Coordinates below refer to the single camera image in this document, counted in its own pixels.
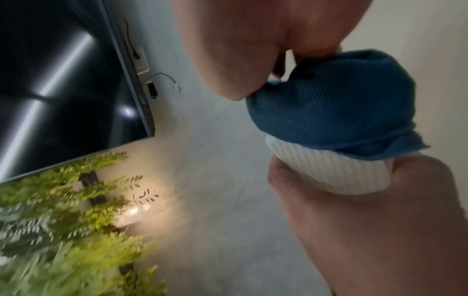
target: television screen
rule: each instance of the television screen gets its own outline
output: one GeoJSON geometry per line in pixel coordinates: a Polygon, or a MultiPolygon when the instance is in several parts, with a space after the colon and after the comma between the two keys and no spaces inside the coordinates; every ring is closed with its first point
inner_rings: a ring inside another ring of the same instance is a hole
{"type": "Polygon", "coordinates": [[[0,2],[0,182],[153,135],[110,10],[0,2]]]}

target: human skin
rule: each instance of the human skin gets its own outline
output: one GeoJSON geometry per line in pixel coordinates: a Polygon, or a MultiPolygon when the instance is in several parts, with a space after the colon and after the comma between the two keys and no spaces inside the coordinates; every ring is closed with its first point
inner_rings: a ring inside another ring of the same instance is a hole
{"type": "Polygon", "coordinates": [[[398,158],[391,186],[340,196],[273,157],[269,182],[307,255],[341,296],[468,295],[468,223],[450,169],[398,158]]]}
{"type": "Polygon", "coordinates": [[[171,0],[182,40],[219,95],[241,100],[261,88],[284,52],[333,55],[372,0],[171,0]]]}

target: flat screen television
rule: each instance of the flat screen television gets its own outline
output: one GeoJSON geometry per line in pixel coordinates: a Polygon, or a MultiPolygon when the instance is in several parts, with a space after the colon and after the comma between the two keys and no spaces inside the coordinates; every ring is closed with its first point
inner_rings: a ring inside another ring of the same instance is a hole
{"type": "Polygon", "coordinates": [[[0,2],[0,183],[154,135],[106,0],[0,2]]]}

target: power outlet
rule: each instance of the power outlet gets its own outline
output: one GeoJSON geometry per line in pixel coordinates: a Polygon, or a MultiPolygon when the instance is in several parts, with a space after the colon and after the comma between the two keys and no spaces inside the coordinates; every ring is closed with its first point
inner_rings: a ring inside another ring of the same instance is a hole
{"type": "Polygon", "coordinates": [[[133,63],[135,65],[136,73],[138,75],[149,72],[150,66],[148,66],[148,60],[146,59],[146,54],[143,47],[137,47],[136,52],[140,55],[139,59],[133,58],[133,63]]]}

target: folded sock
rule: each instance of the folded sock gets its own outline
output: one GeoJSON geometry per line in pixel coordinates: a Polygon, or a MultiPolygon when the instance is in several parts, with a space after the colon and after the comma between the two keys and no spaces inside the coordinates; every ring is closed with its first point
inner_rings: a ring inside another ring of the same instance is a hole
{"type": "Polygon", "coordinates": [[[389,185],[392,158],[427,147],[414,131],[414,98],[398,62],[366,50],[303,60],[246,102],[280,159],[328,191],[360,194],[389,185]]]}

